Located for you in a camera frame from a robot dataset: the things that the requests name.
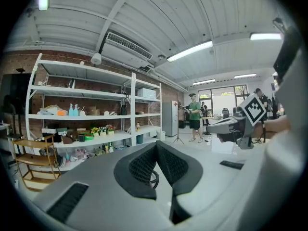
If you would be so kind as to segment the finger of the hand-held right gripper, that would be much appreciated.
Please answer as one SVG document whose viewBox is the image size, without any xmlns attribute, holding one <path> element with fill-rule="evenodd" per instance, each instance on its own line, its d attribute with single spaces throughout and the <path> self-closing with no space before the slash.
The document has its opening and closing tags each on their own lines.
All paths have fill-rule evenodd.
<svg viewBox="0 0 308 231">
<path fill-rule="evenodd" d="M 239 132 L 234 131 L 227 134 L 217 134 L 217 138 L 221 142 L 236 142 L 239 138 Z"/>
<path fill-rule="evenodd" d="M 225 118 L 206 127 L 208 133 L 229 134 L 238 127 L 238 120 Z"/>
</svg>

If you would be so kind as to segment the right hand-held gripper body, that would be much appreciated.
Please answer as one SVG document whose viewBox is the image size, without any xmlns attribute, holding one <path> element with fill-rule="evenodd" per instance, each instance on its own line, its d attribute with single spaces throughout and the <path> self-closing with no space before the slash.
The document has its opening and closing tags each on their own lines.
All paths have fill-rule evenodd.
<svg viewBox="0 0 308 231">
<path fill-rule="evenodd" d="M 233 108 L 232 118 L 236 119 L 237 124 L 232 133 L 242 150 L 253 149 L 252 135 L 257 123 L 261 123 L 262 134 L 265 135 L 265 113 L 266 109 L 256 94 L 250 94 L 239 106 Z"/>
</svg>

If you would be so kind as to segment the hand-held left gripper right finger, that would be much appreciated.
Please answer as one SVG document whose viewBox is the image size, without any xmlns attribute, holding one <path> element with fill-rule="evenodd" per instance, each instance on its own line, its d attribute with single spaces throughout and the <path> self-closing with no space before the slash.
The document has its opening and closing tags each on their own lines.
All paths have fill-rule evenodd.
<svg viewBox="0 0 308 231">
<path fill-rule="evenodd" d="M 156 142 L 157 163 L 174 197 L 190 193 L 203 175 L 203 167 L 195 158 L 162 141 Z"/>
</svg>

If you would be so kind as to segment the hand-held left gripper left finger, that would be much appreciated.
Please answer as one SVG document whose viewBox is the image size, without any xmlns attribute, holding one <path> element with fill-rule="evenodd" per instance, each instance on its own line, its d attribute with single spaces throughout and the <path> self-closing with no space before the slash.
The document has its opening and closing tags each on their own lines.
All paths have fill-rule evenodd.
<svg viewBox="0 0 308 231">
<path fill-rule="evenodd" d="M 151 184 L 156 162 L 156 144 L 144 145 L 118 160 L 114 168 L 115 180 L 133 197 L 156 200 Z"/>
</svg>

